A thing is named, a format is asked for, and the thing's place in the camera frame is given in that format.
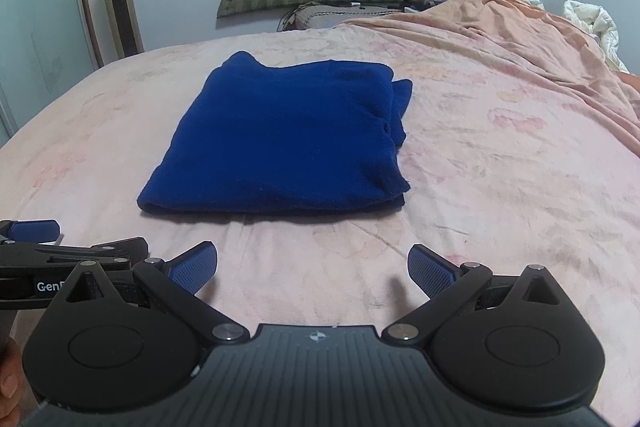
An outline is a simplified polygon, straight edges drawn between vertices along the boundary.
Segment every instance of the fingernail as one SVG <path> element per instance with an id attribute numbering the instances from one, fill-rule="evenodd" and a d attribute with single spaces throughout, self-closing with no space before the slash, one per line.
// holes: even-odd
<path id="1" fill-rule="evenodd" d="M 2 394 L 7 398 L 11 398 L 16 389 L 18 389 L 18 379 L 15 378 L 15 375 L 6 377 L 4 382 L 2 382 L 2 386 L 0 386 L 0 391 L 2 391 Z"/>

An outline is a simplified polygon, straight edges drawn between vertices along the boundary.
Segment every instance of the triangular cutout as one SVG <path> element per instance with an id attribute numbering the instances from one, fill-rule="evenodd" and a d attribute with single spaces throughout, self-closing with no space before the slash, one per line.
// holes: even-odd
<path id="1" fill-rule="evenodd" d="M 523 299 L 528 302 L 539 302 L 553 306 L 560 303 L 543 277 L 533 277 Z"/>
<path id="2" fill-rule="evenodd" d="M 94 274 L 92 274 L 91 272 L 86 272 L 80 276 L 80 279 L 78 279 L 76 286 L 74 286 L 74 288 L 71 290 L 71 293 L 69 293 L 66 301 L 93 301 L 95 299 L 102 299 L 102 297 L 102 292 L 100 291 L 100 287 L 95 280 Z"/>

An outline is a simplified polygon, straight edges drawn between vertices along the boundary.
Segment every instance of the human hand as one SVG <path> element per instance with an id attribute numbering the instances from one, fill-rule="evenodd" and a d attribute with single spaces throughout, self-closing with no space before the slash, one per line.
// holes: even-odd
<path id="1" fill-rule="evenodd" d="M 15 427 L 20 421 L 20 398 L 24 392 L 22 354 L 11 338 L 0 361 L 0 427 Z"/>

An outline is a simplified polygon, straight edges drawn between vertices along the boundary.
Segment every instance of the bed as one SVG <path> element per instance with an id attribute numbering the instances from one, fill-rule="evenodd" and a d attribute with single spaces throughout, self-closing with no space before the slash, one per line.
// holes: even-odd
<path id="1" fill-rule="evenodd" d="M 405 206 L 287 219 L 143 214 L 136 197 L 178 121 L 239 50 L 267 66 L 362 60 L 410 78 L 398 156 Z M 450 0 L 110 64 L 0 149 L 0 216 L 57 219 L 68 245 L 141 235 L 165 259 L 213 241 L 218 273 L 198 296 L 252 331 L 393 322 L 425 300 L 406 273 L 414 243 L 495 273 L 543 264 L 604 346 L 593 406 L 630 427 L 640 417 L 639 110 L 640 94 L 569 22 L 519 0 Z M 19 344 L 38 313 L 18 314 Z"/>

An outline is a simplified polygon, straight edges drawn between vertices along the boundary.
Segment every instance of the mattress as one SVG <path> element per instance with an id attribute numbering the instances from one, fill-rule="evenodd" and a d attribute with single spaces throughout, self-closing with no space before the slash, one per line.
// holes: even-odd
<path id="1" fill-rule="evenodd" d="M 268 66 L 383 62 L 412 79 L 398 156 L 405 206 L 292 219 L 143 214 L 136 197 L 178 121 L 239 50 Z M 629 427 L 640 417 L 639 100 L 593 39 L 517 0 L 164 48 L 91 74 L 0 149 L 0 217 L 57 219 L 66 245 L 141 235 L 165 259 L 213 241 L 218 273 L 198 296 L 251 331 L 388 325 L 426 300 L 406 272 L 414 243 L 499 274 L 543 264 L 604 346 L 594 407 Z M 37 316 L 18 315 L 18 343 Z"/>

